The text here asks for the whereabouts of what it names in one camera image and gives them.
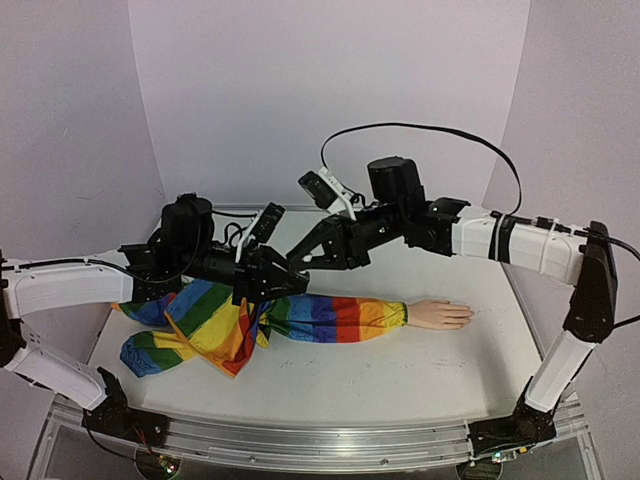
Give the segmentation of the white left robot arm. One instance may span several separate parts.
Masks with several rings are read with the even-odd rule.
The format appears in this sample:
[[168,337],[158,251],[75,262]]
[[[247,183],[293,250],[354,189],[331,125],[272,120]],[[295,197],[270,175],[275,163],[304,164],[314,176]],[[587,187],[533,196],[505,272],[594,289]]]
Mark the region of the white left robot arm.
[[234,247],[214,241],[212,203],[183,194],[161,212],[159,228],[145,243],[81,258],[1,266],[1,366],[94,412],[116,437],[131,433],[133,411],[120,400],[120,384],[110,372],[90,367],[47,346],[23,322],[48,310],[92,304],[146,303],[177,292],[184,277],[227,285],[232,301],[259,305],[301,294],[309,277],[267,242],[284,215],[274,203],[250,215],[250,225]]

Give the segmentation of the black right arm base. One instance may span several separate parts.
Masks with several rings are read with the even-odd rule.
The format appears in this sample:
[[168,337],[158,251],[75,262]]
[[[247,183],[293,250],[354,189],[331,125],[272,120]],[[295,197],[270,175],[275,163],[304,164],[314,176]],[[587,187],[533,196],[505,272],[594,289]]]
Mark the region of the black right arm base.
[[520,394],[510,415],[477,420],[468,425],[467,439],[471,442],[472,457],[530,448],[556,436],[554,415],[559,405],[539,410],[525,401],[527,389]]

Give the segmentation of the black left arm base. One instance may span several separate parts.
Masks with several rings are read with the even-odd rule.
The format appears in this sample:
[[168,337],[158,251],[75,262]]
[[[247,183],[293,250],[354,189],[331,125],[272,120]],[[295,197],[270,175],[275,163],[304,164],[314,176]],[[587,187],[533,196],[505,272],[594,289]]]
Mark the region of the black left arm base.
[[91,433],[162,447],[166,441],[169,418],[166,415],[133,408],[114,374],[98,367],[105,383],[106,398],[92,410],[83,411],[82,426]]

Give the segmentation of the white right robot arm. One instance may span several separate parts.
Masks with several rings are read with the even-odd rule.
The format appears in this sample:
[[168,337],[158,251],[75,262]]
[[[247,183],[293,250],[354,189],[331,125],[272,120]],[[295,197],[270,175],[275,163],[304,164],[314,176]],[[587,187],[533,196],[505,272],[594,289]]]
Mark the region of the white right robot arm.
[[447,257],[486,259],[535,272],[572,287],[562,331],[523,394],[530,410],[547,413],[595,346],[613,331],[617,273],[604,224],[565,226],[426,198],[417,166],[402,157],[367,166],[374,205],[356,210],[353,195],[326,167],[298,181],[321,220],[287,255],[297,270],[352,270],[370,264],[372,249],[397,238],[410,248]]

